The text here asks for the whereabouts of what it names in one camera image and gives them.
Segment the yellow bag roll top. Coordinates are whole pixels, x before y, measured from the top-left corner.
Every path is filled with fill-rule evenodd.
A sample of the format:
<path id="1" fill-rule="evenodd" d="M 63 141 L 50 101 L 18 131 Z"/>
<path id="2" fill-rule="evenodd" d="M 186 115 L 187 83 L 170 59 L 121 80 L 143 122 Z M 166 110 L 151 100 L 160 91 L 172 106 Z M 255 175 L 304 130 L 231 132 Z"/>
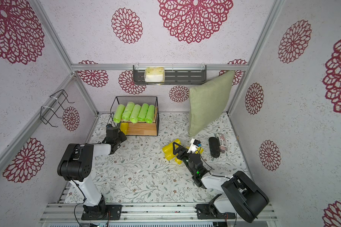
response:
<path id="1" fill-rule="evenodd" d="M 173 142 L 169 143 L 165 147 L 162 148 L 163 153 L 173 152 L 173 143 L 176 142 L 177 144 L 181 144 L 179 139 L 174 140 Z"/>

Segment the yellow bag roll front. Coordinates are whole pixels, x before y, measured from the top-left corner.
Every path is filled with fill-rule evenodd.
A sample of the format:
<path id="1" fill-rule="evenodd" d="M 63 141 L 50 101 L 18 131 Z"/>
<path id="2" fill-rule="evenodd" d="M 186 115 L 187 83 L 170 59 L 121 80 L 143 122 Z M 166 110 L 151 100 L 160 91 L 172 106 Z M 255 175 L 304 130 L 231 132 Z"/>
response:
<path id="1" fill-rule="evenodd" d="M 120 123 L 120 131 L 123 132 L 125 135 L 128 134 L 129 123 L 121 122 Z"/>

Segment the green bag roll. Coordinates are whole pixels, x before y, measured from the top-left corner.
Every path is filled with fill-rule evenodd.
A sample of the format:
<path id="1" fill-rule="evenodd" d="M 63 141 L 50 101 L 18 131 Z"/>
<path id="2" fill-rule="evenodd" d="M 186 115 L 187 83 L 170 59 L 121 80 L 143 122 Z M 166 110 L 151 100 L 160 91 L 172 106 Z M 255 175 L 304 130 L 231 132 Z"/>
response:
<path id="1" fill-rule="evenodd" d="M 136 124 L 138 122 L 138 115 L 140 113 L 140 110 L 141 110 L 140 105 L 138 105 L 138 104 L 134 105 L 133 110 L 132 110 L 131 115 L 130 115 L 130 118 L 129 118 L 129 120 L 133 124 Z"/>
<path id="2" fill-rule="evenodd" d="M 113 121 L 116 124 L 119 124 L 121 122 L 122 114 L 124 113 L 124 110 L 125 110 L 125 106 L 123 104 L 119 104 L 113 116 Z"/>
<path id="3" fill-rule="evenodd" d="M 146 115 L 147 115 L 148 109 L 149 109 L 149 104 L 147 104 L 147 103 L 144 103 L 141 106 L 141 109 L 140 109 L 139 114 L 137 116 L 137 119 L 139 122 L 144 122 L 146 120 Z"/>
<path id="4" fill-rule="evenodd" d="M 121 117 L 123 121 L 129 121 L 134 106 L 135 106 L 134 102 L 128 102 L 127 103 L 127 105 L 124 109 L 124 112 L 122 114 L 122 117 Z"/>
<path id="5" fill-rule="evenodd" d="M 148 124 L 152 124 L 154 120 L 154 115 L 155 115 L 155 106 L 154 105 L 149 105 L 147 114 L 145 117 L 145 122 Z"/>

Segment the black wire wooden shelf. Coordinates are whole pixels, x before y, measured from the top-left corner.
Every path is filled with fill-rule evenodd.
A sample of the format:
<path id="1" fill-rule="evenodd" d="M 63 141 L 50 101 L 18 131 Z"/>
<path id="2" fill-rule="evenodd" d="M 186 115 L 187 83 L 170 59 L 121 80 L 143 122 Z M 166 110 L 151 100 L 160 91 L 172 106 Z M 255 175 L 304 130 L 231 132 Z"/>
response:
<path id="1" fill-rule="evenodd" d="M 126 136 L 157 136 L 159 131 L 158 97 L 116 96 L 108 124 Z"/>

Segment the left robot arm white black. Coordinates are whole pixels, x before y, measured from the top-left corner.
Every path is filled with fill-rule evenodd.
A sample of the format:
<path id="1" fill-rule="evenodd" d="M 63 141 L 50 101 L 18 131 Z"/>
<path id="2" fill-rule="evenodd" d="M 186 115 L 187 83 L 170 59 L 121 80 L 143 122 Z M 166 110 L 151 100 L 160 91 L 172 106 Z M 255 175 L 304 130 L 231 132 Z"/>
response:
<path id="1" fill-rule="evenodd" d="M 120 125 L 106 125 L 106 136 L 98 143 L 71 143 L 58 165 L 57 173 L 70 182 L 84 197 L 84 213 L 91 218 L 104 217 L 107 213 L 105 198 L 96 189 L 90 176 L 93 158 L 112 155 L 126 141 L 126 135 L 120 130 Z"/>

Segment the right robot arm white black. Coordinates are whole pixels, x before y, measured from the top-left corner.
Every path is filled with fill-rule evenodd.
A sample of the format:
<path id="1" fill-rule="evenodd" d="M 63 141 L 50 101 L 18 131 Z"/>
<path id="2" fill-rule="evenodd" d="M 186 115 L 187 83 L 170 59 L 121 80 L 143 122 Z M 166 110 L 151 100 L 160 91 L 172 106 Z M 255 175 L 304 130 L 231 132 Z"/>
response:
<path id="1" fill-rule="evenodd" d="M 186 148 L 172 143 L 172 153 L 181 160 L 192 175 L 196 186 L 219 191 L 209 203 L 197 204 L 198 219 L 237 219 L 252 223 L 269 204 L 266 194 L 242 171 L 232 176 L 212 173 L 203 165 L 198 140 Z"/>

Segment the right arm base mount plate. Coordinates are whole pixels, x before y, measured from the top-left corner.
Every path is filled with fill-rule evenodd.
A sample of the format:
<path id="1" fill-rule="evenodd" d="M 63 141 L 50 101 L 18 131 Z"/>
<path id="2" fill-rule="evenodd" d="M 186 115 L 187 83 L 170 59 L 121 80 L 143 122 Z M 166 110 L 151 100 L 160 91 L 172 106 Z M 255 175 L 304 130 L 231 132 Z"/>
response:
<path id="1" fill-rule="evenodd" d="M 210 204 L 197 204 L 196 210 L 198 219 L 236 219 L 235 213 L 220 213 Z"/>

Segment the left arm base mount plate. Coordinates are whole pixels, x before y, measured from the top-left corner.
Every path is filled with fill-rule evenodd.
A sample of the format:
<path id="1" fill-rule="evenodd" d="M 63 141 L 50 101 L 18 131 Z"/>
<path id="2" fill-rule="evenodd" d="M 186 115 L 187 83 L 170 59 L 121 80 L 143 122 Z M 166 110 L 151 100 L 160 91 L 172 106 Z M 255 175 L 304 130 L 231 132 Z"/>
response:
<path id="1" fill-rule="evenodd" d="M 120 220 L 122 205 L 83 206 L 81 220 Z"/>

